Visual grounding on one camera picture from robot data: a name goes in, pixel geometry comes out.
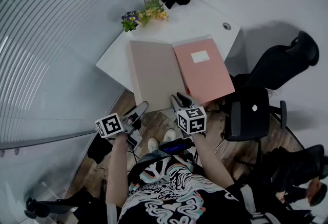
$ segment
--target beige folder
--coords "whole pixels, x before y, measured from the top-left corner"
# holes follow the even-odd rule
[[[146,112],[170,108],[171,95],[186,92],[172,45],[130,41],[127,53],[136,104],[147,101]]]

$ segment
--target yellow flower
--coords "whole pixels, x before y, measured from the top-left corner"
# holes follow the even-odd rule
[[[156,20],[163,20],[162,13],[156,14]]]
[[[148,17],[154,16],[154,10],[153,9],[146,10],[146,16]]]
[[[163,20],[167,20],[168,18],[169,18],[169,15],[168,15],[168,13],[167,12],[165,12],[165,11],[163,11],[162,13],[160,13],[161,14],[161,18],[163,19]]]

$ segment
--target pink folder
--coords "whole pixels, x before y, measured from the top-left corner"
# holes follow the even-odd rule
[[[174,46],[183,81],[200,104],[235,92],[213,39]]]

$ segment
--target potted plant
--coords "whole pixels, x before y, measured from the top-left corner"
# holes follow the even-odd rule
[[[143,10],[131,11],[123,15],[121,23],[124,30],[129,32],[135,30],[139,23],[145,27],[152,19],[164,21],[168,18],[169,16],[164,9],[164,5],[159,0],[150,0],[146,2]]]

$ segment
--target chair armrest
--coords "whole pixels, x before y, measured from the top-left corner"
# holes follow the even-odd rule
[[[285,129],[287,126],[287,107],[286,107],[286,102],[285,101],[280,101],[280,127],[281,129]]]
[[[287,107],[285,101],[280,101],[280,108],[270,106],[270,112],[280,115],[280,128],[284,129],[287,125]]]

